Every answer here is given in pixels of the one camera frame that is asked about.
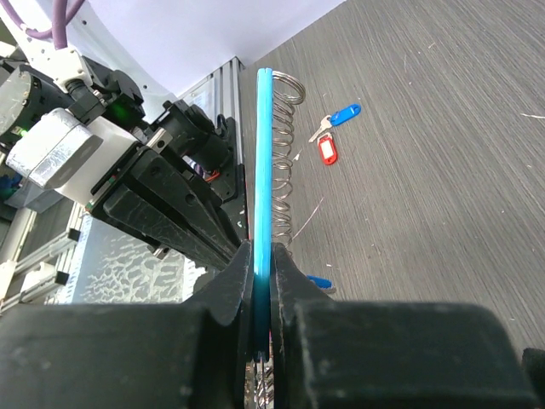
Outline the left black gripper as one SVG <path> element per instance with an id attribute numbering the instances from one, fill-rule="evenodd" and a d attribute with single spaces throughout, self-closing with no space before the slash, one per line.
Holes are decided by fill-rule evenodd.
<path id="1" fill-rule="evenodd" d="M 91 188 L 85 210 L 147 244 L 223 269 L 247 235 L 230 209 L 245 204 L 234 118 L 164 103 L 147 144 L 134 143 Z"/>

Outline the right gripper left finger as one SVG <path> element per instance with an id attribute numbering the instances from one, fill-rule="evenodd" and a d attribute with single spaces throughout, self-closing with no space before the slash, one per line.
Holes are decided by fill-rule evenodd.
<path id="1" fill-rule="evenodd" d="M 251 264 L 244 242 L 181 303 L 10 309 L 1 320 L 2 407 L 242 407 Z"/>

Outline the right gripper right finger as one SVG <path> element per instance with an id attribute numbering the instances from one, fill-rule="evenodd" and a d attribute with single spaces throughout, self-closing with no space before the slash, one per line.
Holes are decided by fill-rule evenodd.
<path id="1" fill-rule="evenodd" d="M 538 408 L 502 322 L 454 302 L 342 302 L 272 248 L 277 408 Z"/>

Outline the blue handled key ring organizer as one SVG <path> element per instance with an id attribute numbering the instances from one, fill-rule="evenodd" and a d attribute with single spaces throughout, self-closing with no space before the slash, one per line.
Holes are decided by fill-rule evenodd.
<path id="1" fill-rule="evenodd" d="M 306 98 L 304 86 L 272 68 L 258 70 L 256 79 L 255 194 L 253 210 L 253 329 L 255 403 L 272 404 L 270 277 L 273 243 L 292 241 L 288 199 L 293 192 L 291 159 L 295 107 Z"/>

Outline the key with blue tag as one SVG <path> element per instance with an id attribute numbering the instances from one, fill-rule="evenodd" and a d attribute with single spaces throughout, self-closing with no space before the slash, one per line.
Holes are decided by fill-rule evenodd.
<path id="1" fill-rule="evenodd" d="M 332 127 L 340 126 L 346 123 L 352 118 L 357 117 L 361 113 L 361 106 L 359 104 L 352 104 L 348 107 L 334 112 L 332 115 L 325 116 L 318 127 L 318 130 L 309 138 L 308 142 L 315 142 L 324 132 Z"/>

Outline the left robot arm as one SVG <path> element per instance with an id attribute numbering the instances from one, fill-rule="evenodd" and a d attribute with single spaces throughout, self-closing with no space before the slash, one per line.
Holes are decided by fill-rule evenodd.
<path id="1" fill-rule="evenodd" d="M 81 55 L 66 28 L 81 3 L 56 1 L 46 32 L 29 28 L 9 2 L 26 58 L 2 58 L 1 148 L 6 163 L 46 191 L 147 243 L 223 269 L 241 244 L 224 205 L 242 181 L 233 118 L 210 119 L 182 100 L 145 120 L 137 83 Z"/>

